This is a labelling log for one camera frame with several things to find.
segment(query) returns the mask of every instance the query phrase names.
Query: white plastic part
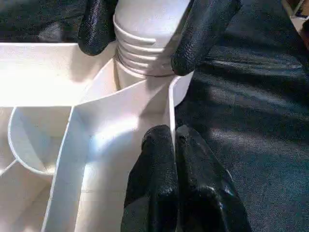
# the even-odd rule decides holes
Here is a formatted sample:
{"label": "white plastic part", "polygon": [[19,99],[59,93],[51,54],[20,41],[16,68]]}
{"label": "white plastic part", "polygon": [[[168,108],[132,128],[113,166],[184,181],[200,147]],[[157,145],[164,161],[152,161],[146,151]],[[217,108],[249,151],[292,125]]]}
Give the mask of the white plastic part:
{"label": "white plastic part", "polygon": [[8,125],[15,158],[30,171],[49,177],[55,163],[71,107],[16,107]]}
{"label": "white plastic part", "polygon": [[182,99],[173,98],[184,97],[191,77],[148,77],[74,107],[43,231],[120,231],[127,179],[142,138],[155,125],[175,131],[174,105]]}
{"label": "white plastic part", "polygon": [[12,107],[0,107],[0,175],[14,161],[7,136],[12,109]]}
{"label": "white plastic part", "polygon": [[189,3],[119,0],[113,23],[122,64],[144,75],[173,75],[170,57],[179,43]]}
{"label": "white plastic part", "polygon": [[115,48],[90,57],[76,43],[0,43],[0,106],[75,105]]}
{"label": "white plastic part", "polygon": [[48,182],[15,160],[0,175],[0,187],[0,231],[40,231],[50,189]]}
{"label": "white plastic part", "polygon": [[[0,128],[4,134],[8,128],[16,157],[13,161],[7,152],[9,159],[0,159],[4,168],[0,188],[6,189],[0,191],[0,231],[119,231],[127,177],[140,154],[141,139],[150,127],[159,124],[169,125],[174,134],[174,106],[183,99],[192,73],[165,78],[135,73],[117,56],[113,58],[116,44],[111,43],[98,58],[101,69],[93,69],[75,92],[77,82],[67,81],[71,78],[68,59],[72,59],[68,54],[72,55],[76,44],[4,47],[0,44],[6,55],[8,51],[19,54],[11,61],[0,54],[10,70],[5,73],[14,73],[10,77],[15,78],[15,84],[21,83],[28,94],[36,97],[20,91],[13,99],[0,98],[3,105],[10,106],[2,108],[6,122],[3,120]],[[50,63],[44,53],[50,54]],[[37,58],[27,63],[31,54]],[[97,58],[87,58],[97,62]],[[78,60],[74,62],[79,62],[81,70],[96,67],[83,61],[83,55]],[[17,63],[18,70],[13,70],[13,63]],[[47,77],[37,82],[44,72]],[[31,81],[23,81],[21,73]],[[65,91],[52,84],[52,76],[57,73],[61,76],[57,85],[64,84],[68,87]],[[10,80],[1,81],[11,91],[15,88]],[[32,83],[39,84],[41,92]],[[6,125],[13,106],[11,121]],[[1,142],[8,146],[5,138]]]}

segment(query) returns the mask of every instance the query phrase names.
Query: white plastic tray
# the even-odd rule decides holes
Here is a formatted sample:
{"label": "white plastic tray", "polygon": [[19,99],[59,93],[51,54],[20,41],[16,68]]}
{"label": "white plastic tray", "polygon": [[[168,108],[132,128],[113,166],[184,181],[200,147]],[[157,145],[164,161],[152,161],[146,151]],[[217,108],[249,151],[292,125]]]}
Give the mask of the white plastic tray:
{"label": "white plastic tray", "polygon": [[192,74],[135,74],[115,48],[0,44],[0,231],[120,231],[141,140],[174,135]]}

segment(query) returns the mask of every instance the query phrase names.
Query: black textured surface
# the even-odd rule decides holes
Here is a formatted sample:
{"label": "black textured surface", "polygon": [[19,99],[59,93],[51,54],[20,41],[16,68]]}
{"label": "black textured surface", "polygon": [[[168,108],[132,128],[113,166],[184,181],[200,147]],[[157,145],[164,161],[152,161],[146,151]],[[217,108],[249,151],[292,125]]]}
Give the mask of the black textured surface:
{"label": "black textured surface", "polygon": [[176,123],[230,171],[254,232],[307,232],[309,53],[279,0],[242,2]]}
{"label": "black textured surface", "polygon": [[0,42],[76,42],[86,0],[0,0]]}
{"label": "black textured surface", "polygon": [[196,130],[176,130],[176,156],[183,231],[250,232],[230,175]]}
{"label": "black textured surface", "polygon": [[303,23],[303,29],[305,31],[309,31],[309,19],[307,19],[307,21]]}
{"label": "black textured surface", "polygon": [[78,33],[80,49],[91,56],[115,40],[112,16],[118,0],[88,0]]}
{"label": "black textured surface", "polygon": [[194,0],[171,58],[177,75],[192,72],[225,31],[240,9],[240,0]]}
{"label": "black textured surface", "polygon": [[169,127],[151,128],[129,175],[121,231],[174,232],[178,185]]}

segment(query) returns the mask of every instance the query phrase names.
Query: glove finger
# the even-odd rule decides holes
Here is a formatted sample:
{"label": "glove finger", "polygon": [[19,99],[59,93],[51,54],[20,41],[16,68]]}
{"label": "glove finger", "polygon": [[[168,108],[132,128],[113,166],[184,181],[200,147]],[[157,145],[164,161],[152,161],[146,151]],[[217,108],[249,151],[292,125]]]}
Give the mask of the glove finger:
{"label": "glove finger", "polygon": [[229,173],[196,130],[176,130],[176,154],[183,231],[250,232]]}
{"label": "glove finger", "polygon": [[112,16],[117,2],[118,0],[88,0],[78,33],[78,45],[84,53],[98,55],[115,40]]}
{"label": "glove finger", "polygon": [[174,232],[178,185],[169,127],[149,129],[141,148],[129,175],[121,231]]}
{"label": "glove finger", "polygon": [[193,2],[179,46],[171,58],[175,74],[187,75],[202,62],[240,7],[240,0]]}

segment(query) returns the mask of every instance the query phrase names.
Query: black glove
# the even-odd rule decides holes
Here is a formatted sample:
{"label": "black glove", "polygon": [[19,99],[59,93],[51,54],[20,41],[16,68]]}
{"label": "black glove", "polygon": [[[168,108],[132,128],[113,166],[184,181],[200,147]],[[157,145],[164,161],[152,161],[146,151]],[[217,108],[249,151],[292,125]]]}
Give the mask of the black glove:
{"label": "black glove", "polygon": [[240,0],[193,1],[179,46],[171,59],[175,74],[187,75],[202,63],[240,7]]}
{"label": "black glove", "polygon": [[231,176],[196,130],[176,130],[176,156],[183,231],[250,232]]}
{"label": "black glove", "polygon": [[178,185],[169,127],[151,128],[129,175],[122,232],[175,232]]}
{"label": "black glove", "polygon": [[112,16],[118,0],[88,0],[78,33],[80,49],[94,56],[115,40]]}

